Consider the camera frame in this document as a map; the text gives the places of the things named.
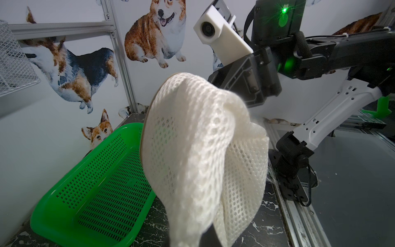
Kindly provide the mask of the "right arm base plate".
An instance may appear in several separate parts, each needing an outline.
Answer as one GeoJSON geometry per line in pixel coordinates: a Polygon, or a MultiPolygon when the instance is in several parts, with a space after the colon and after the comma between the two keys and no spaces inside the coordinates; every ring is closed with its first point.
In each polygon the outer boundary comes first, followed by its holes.
{"type": "Polygon", "coordinates": [[[317,174],[310,166],[309,158],[300,155],[298,159],[301,167],[294,167],[280,151],[271,149],[269,159],[283,198],[309,207],[312,203],[312,189],[318,185],[317,174]]]}

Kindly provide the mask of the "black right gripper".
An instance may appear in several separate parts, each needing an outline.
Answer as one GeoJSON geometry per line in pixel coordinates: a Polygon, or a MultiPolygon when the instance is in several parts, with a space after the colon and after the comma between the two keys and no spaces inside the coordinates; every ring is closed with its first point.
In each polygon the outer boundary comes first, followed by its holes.
{"type": "Polygon", "coordinates": [[[238,95],[248,108],[261,106],[282,92],[278,59],[267,46],[212,73],[208,81],[238,95]]]}

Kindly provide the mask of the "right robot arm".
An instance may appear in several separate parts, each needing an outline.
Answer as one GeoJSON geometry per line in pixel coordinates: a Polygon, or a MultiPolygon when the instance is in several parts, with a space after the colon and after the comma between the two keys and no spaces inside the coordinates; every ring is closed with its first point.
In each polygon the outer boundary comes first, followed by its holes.
{"type": "Polygon", "coordinates": [[[309,80],[348,70],[333,99],[270,152],[274,169],[284,178],[294,178],[308,167],[321,141],[354,111],[395,91],[392,28],[305,37],[300,30],[305,5],[305,1],[257,1],[244,25],[253,29],[250,38],[232,29],[232,15],[223,1],[214,1],[195,26],[201,41],[223,63],[209,82],[237,93],[249,107],[280,94],[279,75],[309,80]]]}

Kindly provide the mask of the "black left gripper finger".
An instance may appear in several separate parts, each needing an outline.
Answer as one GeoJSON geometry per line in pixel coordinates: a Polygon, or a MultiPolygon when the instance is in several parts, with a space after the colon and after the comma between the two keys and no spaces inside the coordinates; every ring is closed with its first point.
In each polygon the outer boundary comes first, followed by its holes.
{"type": "Polygon", "coordinates": [[[222,247],[213,224],[201,236],[199,247],[222,247]]]}

